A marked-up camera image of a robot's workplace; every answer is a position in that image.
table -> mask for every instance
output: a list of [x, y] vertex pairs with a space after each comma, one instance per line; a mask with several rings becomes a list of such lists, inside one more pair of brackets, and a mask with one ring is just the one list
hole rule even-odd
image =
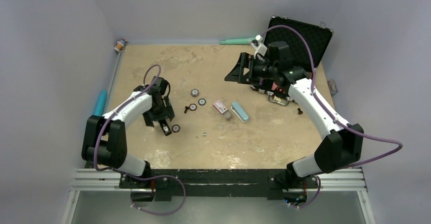
[[[161, 77], [171, 84], [170, 100], [180, 132], [164, 136], [158, 125], [147, 127], [140, 117], [127, 129], [128, 152], [143, 158], [156, 169], [265, 169], [286, 164], [313, 153], [321, 139], [307, 115], [298, 115], [297, 104], [283, 107], [268, 101], [267, 95], [248, 85], [225, 82], [241, 52], [254, 53], [250, 46], [220, 45], [129, 45], [126, 47], [110, 95], [109, 110], [130, 96], [142, 84], [150, 65], [162, 66]], [[156, 69], [151, 71], [147, 83]], [[316, 87], [333, 106], [320, 64]], [[191, 96], [198, 89], [197, 98]], [[184, 114], [184, 107], [207, 104]], [[228, 108], [238, 101], [250, 120], [242, 123], [235, 115], [229, 121], [213, 107], [221, 100]]]

round black object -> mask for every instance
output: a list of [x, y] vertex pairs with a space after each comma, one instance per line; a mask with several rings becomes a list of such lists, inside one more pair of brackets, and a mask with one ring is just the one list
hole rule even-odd
[[206, 100], [204, 98], [201, 98], [201, 99], [198, 100], [198, 104], [200, 106], [204, 106], [206, 104]]
[[175, 125], [173, 125], [173, 126], [172, 126], [172, 131], [173, 131], [174, 133], [178, 133], [180, 129], [181, 129], [181, 128], [179, 127], [179, 125], [178, 125], [178, 124], [175, 124]]
[[190, 104], [189, 108], [191, 111], [196, 111], [196, 109], [198, 108], [198, 106], [196, 104]]

white wall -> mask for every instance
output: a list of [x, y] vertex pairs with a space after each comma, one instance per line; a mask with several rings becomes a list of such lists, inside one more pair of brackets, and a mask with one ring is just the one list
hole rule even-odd
[[[337, 110], [404, 149], [364, 166], [378, 223], [429, 223], [431, 0], [345, 0], [322, 63]], [[394, 146], [364, 141], [362, 158]]]
[[114, 36], [94, 0], [0, 0], [1, 223], [59, 223]]
[[342, 0], [96, 0], [114, 35], [145, 43], [255, 36], [272, 15], [330, 23]]

teal tube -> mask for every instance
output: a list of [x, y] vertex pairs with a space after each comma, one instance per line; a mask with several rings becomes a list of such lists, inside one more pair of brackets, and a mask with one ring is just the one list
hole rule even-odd
[[221, 40], [221, 45], [249, 45], [253, 38]]
[[97, 100], [94, 115], [96, 115], [96, 116], [102, 116], [103, 115], [103, 111], [105, 110], [106, 97], [107, 97], [106, 90], [103, 90], [100, 93], [99, 99]]

green tube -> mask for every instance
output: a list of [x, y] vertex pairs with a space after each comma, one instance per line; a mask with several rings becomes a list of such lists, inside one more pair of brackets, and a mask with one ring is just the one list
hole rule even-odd
[[221, 45], [249, 45], [253, 38], [221, 40]]

